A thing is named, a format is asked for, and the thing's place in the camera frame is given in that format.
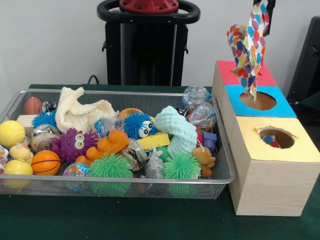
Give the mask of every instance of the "yellow ball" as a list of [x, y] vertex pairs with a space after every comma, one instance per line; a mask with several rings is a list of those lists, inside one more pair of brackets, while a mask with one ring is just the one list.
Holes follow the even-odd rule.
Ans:
[[[22, 174], [22, 175], [32, 175], [34, 171], [29, 163], [25, 160], [11, 160], [4, 167], [4, 174]], [[23, 179], [6, 179], [5, 186], [14, 189], [20, 190], [28, 183], [30, 180]]]
[[0, 124], [0, 144], [6, 148], [21, 143], [25, 136], [24, 126], [17, 121], [9, 120]]

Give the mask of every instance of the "stacked wooden boxes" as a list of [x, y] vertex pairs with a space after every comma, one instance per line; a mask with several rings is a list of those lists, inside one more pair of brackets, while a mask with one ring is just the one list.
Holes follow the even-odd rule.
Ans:
[[[212, 86], [237, 172], [229, 185], [235, 212], [300, 216], [320, 173], [320, 153], [266, 65], [255, 102], [243, 94], [235, 67], [232, 61], [218, 61]], [[270, 135], [281, 148], [263, 141]]]

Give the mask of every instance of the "red square top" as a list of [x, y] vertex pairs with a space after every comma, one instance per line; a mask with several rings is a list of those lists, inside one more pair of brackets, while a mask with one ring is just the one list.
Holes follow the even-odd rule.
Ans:
[[[234, 61], [216, 61], [224, 85], [240, 85], [239, 79], [232, 72], [236, 68]], [[277, 86], [274, 77], [271, 75], [266, 64], [263, 64], [257, 78], [257, 86]]]

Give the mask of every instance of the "wire mesh basket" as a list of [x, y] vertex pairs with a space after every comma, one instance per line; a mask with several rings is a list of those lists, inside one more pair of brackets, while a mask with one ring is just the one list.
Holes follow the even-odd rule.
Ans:
[[[113, 109], [138, 108], [151, 116], [167, 107], [183, 108], [181, 93], [85, 91], [78, 101], [92, 104], [101, 99], [108, 100]], [[16, 120], [23, 114], [24, 104], [30, 97], [54, 102], [60, 90], [27, 89], [18, 92], [0, 115], [0, 123]], [[67, 167], [62, 165], [56, 176], [45, 175], [0, 175], [0, 194], [46, 195], [46, 196], [92, 196], [92, 197], [136, 197], [136, 198], [184, 198], [216, 199], [225, 185], [235, 178], [235, 167], [227, 135], [217, 102], [213, 100], [217, 122], [213, 131], [218, 136], [216, 164], [211, 177], [200, 179], [149, 179], [63, 176]]]

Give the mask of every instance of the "blue square top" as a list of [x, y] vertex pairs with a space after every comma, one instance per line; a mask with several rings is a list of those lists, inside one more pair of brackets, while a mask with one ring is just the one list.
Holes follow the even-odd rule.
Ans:
[[285, 96], [277, 86], [258, 86], [257, 90], [272, 96], [276, 105], [269, 110], [257, 110], [248, 107], [240, 100], [244, 88], [240, 85], [226, 85], [226, 92], [230, 99], [233, 111], [236, 116], [245, 117], [280, 117], [280, 118], [296, 118], [295, 112], [287, 102]]

